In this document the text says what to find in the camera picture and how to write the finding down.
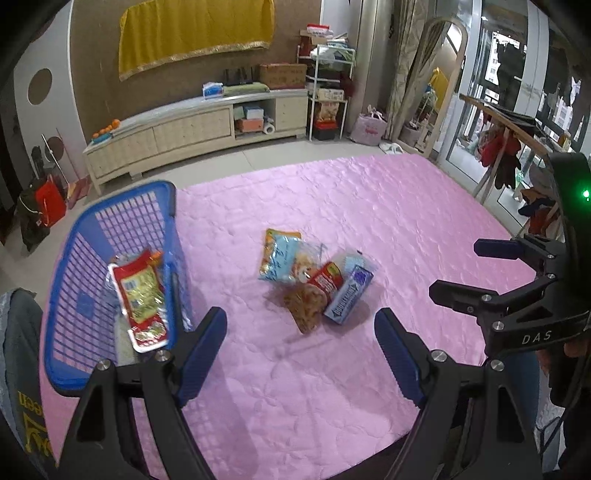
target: mirror frame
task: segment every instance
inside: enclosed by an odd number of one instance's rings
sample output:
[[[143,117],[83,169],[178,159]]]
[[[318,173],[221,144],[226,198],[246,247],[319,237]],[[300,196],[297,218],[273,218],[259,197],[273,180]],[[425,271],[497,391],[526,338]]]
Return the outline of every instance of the mirror frame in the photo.
[[[427,141],[427,146],[425,150],[421,152],[415,147],[411,147],[410,145],[407,145],[405,142],[400,140],[400,133],[402,131],[402,127],[406,123],[406,118],[410,113],[410,109],[413,105],[416,96],[416,89],[412,87],[417,82],[421,71],[421,68],[418,67],[419,62],[415,62],[413,69],[409,75],[409,78],[407,80],[407,87],[404,92],[404,97],[402,99],[402,105],[400,107],[400,112],[398,113],[398,116],[394,122],[394,127],[392,129],[392,138],[396,143],[398,143],[402,147],[404,151],[408,153],[415,153],[425,158],[429,158],[429,155],[433,150],[433,145],[435,144],[441,133],[441,126],[443,125],[443,121],[445,120],[445,117],[447,115],[447,109],[449,107],[450,102],[452,101],[453,91],[456,87],[457,79],[460,75],[462,64],[466,57],[466,46],[468,43],[468,32],[466,31],[466,27],[464,27],[464,25],[457,18],[435,17],[425,22],[425,25],[423,27],[423,33],[421,35],[421,40],[419,41],[417,53],[415,55],[415,60],[423,58],[423,55],[427,48],[428,33],[433,25],[436,25],[441,22],[449,22],[451,24],[454,24],[462,33],[462,43],[460,45],[459,50],[457,51],[456,62],[453,68],[452,75],[449,79],[449,84],[447,85],[445,97],[443,98],[443,103],[441,104],[441,108],[437,113],[437,119],[435,120],[433,131],[431,132],[431,135],[429,135],[429,139]]]

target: chocolate bar package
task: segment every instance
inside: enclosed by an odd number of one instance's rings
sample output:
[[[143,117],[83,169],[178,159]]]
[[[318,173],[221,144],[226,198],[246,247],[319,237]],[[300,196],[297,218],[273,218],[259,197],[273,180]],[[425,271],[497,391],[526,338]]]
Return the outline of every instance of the chocolate bar package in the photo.
[[[374,274],[369,270],[360,265],[355,265],[351,275],[345,280],[333,300],[326,307],[324,316],[342,325],[373,277]]]

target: red box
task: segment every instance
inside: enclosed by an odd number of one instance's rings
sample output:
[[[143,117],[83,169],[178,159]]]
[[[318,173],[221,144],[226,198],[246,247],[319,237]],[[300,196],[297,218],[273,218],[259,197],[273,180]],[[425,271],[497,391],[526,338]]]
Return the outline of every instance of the red box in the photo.
[[[264,120],[262,118],[254,118],[247,120],[245,118],[236,120],[236,129],[244,134],[250,132],[262,132]]]

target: red clothing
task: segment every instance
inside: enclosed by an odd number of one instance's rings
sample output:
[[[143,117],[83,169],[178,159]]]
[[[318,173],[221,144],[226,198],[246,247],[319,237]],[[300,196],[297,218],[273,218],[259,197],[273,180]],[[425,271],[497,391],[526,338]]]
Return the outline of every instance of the red clothing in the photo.
[[[494,164],[496,156],[501,148],[503,148],[503,141],[503,134],[499,134],[484,147],[482,156],[480,157],[483,167],[490,167]],[[512,132],[509,132],[505,154],[515,156],[519,150],[521,150],[521,142],[513,136]]]

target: standing mirror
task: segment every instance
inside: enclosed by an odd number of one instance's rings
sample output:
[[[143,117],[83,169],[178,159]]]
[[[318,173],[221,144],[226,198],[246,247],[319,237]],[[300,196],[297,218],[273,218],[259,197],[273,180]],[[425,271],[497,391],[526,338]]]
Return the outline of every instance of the standing mirror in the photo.
[[[468,34],[455,18],[425,23],[408,76],[392,139],[409,153],[428,158],[437,141],[462,69]]]

